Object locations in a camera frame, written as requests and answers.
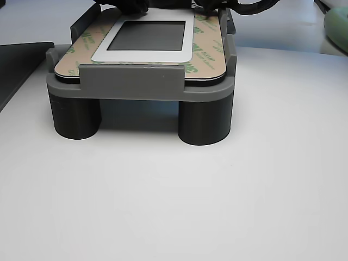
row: small lcd screen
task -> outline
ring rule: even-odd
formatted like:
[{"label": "small lcd screen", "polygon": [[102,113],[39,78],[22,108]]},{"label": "small lcd screen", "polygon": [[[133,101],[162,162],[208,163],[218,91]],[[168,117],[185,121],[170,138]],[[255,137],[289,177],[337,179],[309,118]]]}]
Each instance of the small lcd screen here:
[{"label": "small lcd screen", "polygon": [[109,51],[181,51],[185,22],[126,21]]}]

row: white table surface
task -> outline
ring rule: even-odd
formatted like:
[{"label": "white table surface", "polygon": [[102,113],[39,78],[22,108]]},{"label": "white table surface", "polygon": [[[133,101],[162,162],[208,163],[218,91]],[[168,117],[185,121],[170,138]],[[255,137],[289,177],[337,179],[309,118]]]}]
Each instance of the white table surface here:
[{"label": "white table surface", "polygon": [[348,260],[347,68],[238,48],[232,131],[196,147],[171,102],[60,137],[42,65],[0,113],[0,260]]}]

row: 3d printed holder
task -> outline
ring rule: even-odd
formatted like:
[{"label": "3d printed holder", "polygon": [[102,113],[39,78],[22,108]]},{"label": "3d printed holder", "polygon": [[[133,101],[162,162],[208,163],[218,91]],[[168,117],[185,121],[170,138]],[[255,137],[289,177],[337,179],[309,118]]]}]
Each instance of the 3d printed holder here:
[{"label": "3d printed holder", "polygon": [[[100,6],[93,5],[71,27],[72,43],[100,12]],[[80,64],[80,83],[63,83],[54,73],[60,57],[51,48],[46,53],[47,87],[55,130],[68,139],[93,136],[102,119],[100,99],[178,101],[178,134],[184,142],[208,145],[223,140],[231,129],[237,63],[233,36],[227,34],[227,17],[226,9],[219,10],[226,76],[213,86],[185,86],[183,65]]]}]

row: dark gray cylindrical leg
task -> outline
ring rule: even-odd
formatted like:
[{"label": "dark gray cylindrical leg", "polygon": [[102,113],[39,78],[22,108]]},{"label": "dark gray cylindrical leg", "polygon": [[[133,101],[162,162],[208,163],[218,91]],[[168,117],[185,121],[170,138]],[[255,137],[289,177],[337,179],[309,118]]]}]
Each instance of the dark gray cylindrical leg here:
[{"label": "dark gray cylindrical leg", "polygon": [[233,94],[213,102],[179,102],[179,137],[192,145],[223,140],[231,130]]},{"label": "dark gray cylindrical leg", "polygon": [[101,123],[98,99],[62,98],[49,93],[54,128],[63,137],[82,140],[93,136]]}]

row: green object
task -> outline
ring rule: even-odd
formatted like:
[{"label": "green object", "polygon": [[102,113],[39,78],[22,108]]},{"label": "green object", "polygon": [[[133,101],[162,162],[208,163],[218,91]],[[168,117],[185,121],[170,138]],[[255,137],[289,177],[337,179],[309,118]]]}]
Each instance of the green object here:
[{"label": "green object", "polygon": [[342,50],[348,52],[348,7],[333,8],[325,15],[327,36]]}]

